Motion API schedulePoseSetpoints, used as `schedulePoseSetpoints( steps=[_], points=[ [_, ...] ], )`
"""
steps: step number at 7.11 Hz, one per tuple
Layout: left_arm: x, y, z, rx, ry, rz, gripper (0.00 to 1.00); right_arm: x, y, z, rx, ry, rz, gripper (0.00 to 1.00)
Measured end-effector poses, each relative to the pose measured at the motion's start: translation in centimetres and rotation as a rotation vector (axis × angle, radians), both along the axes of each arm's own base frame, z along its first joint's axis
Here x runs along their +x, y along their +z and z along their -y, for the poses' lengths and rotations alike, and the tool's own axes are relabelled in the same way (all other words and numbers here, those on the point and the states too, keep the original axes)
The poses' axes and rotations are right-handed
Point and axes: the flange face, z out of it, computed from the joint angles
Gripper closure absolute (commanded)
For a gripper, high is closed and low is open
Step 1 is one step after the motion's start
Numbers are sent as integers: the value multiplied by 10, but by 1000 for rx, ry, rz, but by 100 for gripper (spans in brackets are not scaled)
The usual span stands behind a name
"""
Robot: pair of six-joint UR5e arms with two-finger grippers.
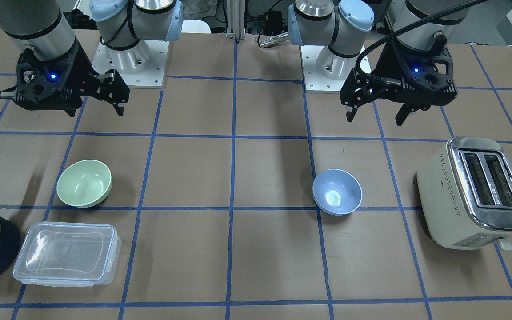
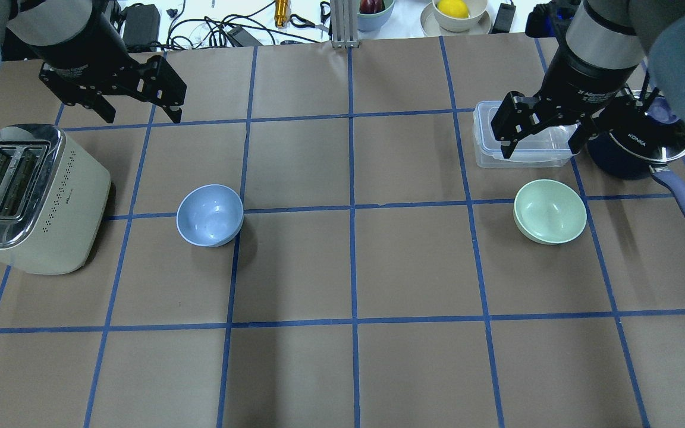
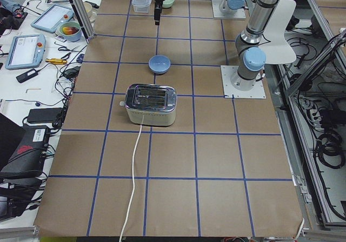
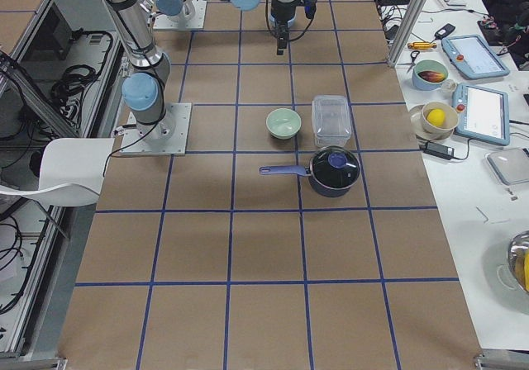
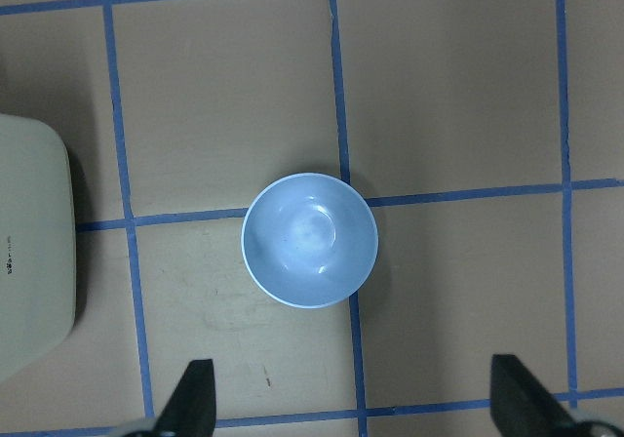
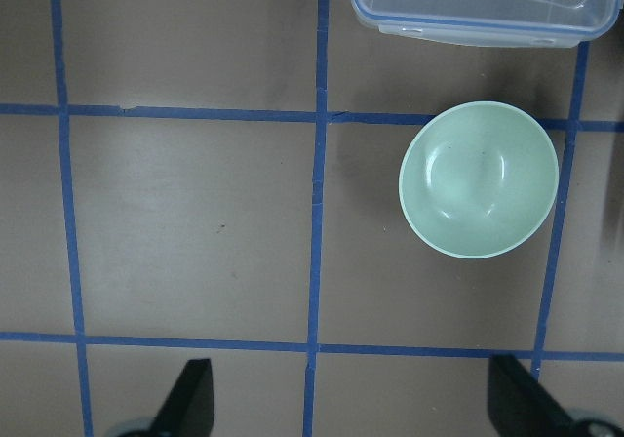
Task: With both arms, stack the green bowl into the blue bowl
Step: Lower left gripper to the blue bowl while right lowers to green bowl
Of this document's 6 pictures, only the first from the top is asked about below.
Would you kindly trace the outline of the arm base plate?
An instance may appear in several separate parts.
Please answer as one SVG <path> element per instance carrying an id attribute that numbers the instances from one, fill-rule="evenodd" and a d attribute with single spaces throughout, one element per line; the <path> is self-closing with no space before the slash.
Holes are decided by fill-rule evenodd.
<path id="1" fill-rule="evenodd" d="M 305 89 L 310 93 L 338 94 L 357 61 L 357 56 L 333 54 L 326 45 L 303 45 L 300 56 Z"/>
<path id="2" fill-rule="evenodd" d="M 141 40 L 123 51 L 99 44 L 92 65 L 101 74 L 117 70 L 129 88 L 163 89 L 168 54 L 169 42 L 158 40 Z"/>

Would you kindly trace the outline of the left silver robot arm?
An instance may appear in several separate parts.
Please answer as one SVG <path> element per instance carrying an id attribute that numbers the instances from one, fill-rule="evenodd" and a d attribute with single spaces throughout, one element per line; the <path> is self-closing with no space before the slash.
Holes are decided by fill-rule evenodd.
<path id="1" fill-rule="evenodd" d="M 458 91 L 447 43 L 472 0 L 407 0 L 390 34 L 364 47 L 375 22 L 361 0 L 297 0 L 287 9 L 293 45 L 319 45 L 317 66 L 343 81 L 340 101 L 352 122 L 360 107 L 377 99 L 401 103 L 396 124 L 408 115 L 451 103 Z"/>

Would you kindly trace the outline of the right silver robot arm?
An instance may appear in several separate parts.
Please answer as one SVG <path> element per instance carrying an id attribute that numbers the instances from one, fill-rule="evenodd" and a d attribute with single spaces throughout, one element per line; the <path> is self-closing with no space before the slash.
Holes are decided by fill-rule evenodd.
<path id="1" fill-rule="evenodd" d="M 183 23 L 180 0 L 92 0 L 92 20 L 110 68 L 96 71 L 54 0 L 0 0 L 0 28 L 21 50 L 16 84 L 0 90 L 27 111 L 65 111 L 73 117 L 83 97 L 124 113 L 130 89 L 122 75 L 151 63 L 147 40 L 175 42 Z"/>

